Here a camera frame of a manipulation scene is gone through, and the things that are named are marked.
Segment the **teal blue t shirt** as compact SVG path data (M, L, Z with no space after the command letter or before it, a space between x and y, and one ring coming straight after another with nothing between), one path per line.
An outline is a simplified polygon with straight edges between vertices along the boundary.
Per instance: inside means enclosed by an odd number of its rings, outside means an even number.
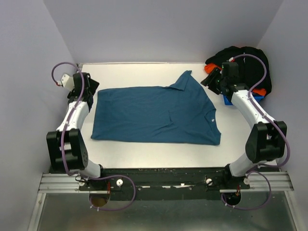
M217 146L221 133L216 108L187 70L168 87L99 91L91 138Z

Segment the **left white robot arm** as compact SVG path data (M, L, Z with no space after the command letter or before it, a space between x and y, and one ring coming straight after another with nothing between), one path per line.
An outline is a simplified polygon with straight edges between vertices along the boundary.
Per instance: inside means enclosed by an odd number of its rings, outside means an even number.
M64 74L62 86L69 89L68 110L61 125L47 133L46 140L51 168L56 173L77 173L90 179L96 190L102 190L107 179L102 175L103 167L89 160L88 151L82 138L81 128L93 105L93 96L99 82L89 73Z

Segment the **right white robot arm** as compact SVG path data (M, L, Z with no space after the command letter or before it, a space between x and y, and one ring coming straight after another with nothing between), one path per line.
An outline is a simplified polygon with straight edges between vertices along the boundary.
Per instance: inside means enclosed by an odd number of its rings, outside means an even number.
M244 176L253 167L283 157L287 125L267 115L246 84L240 82L236 62L223 62L221 68L215 68L201 83L215 94L224 95L251 128L245 153L229 164L229 172L221 177L224 187L233 188L239 183L238 177Z

